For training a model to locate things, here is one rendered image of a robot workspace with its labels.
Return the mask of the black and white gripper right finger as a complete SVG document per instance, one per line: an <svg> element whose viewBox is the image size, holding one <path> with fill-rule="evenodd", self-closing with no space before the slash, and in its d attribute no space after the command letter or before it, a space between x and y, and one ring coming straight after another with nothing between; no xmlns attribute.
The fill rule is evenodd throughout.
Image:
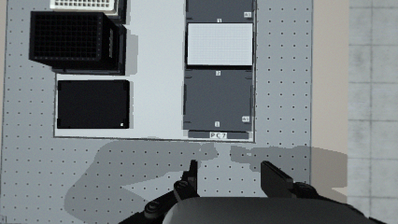
<svg viewBox="0 0 398 224"><path fill-rule="evenodd" d="M282 172L269 161L261 162L261 189L267 197L324 200L342 204L363 215L361 211L350 204L340 203L320 196L312 186L306 183L293 183L293 178Z"/></svg>

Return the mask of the black deep-well block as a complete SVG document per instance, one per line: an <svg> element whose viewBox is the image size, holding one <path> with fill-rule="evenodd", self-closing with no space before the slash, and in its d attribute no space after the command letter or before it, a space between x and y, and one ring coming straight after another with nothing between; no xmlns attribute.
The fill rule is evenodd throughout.
<svg viewBox="0 0 398 224"><path fill-rule="evenodd" d="M119 31L104 12L31 11L29 60L55 69L118 70Z"/></svg>

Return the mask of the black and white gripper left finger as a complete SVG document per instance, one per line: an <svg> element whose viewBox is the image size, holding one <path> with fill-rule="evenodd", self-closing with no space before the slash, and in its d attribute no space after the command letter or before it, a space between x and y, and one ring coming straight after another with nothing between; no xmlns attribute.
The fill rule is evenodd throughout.
<svg viewBox="0 0 398 224"><path fill-rule="evenodd" d="M200 196L197 193L197 161L191 160L190 170L183 171L181 180L174 183L174 190L150 201L144 211L118 224L163 224L166 214L176 203L194 197Z"/></svg>

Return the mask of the grey perforated base plate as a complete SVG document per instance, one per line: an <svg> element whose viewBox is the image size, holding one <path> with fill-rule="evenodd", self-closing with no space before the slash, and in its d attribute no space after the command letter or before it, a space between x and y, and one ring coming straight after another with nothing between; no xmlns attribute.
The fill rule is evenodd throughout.
<svg viewBox="0 0 398 224"><path fill-rule="evenodd" d="M118 224L197 161L200 197L267 197L261 162L312 184L314 0L258 0L255 144L52 138L54 72L29 60L30 11L7 0L0 224Z"/></svg>

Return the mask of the white well plate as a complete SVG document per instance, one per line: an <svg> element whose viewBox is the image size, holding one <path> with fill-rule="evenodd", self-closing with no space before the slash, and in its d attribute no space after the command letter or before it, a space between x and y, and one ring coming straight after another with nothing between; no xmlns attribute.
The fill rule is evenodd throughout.
<svg viewBox="0 0 398 224"><path fill-rule="evenodd" d="M121 0L50 0L53 11L104 12L107 16L119 16Z"/></svg>

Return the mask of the dark grey plate carrier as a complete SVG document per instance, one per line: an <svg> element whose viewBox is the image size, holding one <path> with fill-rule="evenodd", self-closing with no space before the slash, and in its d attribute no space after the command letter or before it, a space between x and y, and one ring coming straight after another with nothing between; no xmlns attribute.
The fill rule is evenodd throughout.
<svg viewBox="0 0 398 224"><path fill-rule="evenodd" d="M249 139L251 70L186 69L187 22L254 22L255 0L186 0L183 130L188 138Z"/></svg>

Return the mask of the light grey multi-well plate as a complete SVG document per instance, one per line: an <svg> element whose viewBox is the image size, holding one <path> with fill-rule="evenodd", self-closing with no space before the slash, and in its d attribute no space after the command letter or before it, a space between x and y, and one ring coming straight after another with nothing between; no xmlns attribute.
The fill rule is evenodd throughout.
<svg viewBox="0 0 398 224"><path fill-rule="evenodd" d="M254 22L187 22L186 69L251 70Z"/></svg>

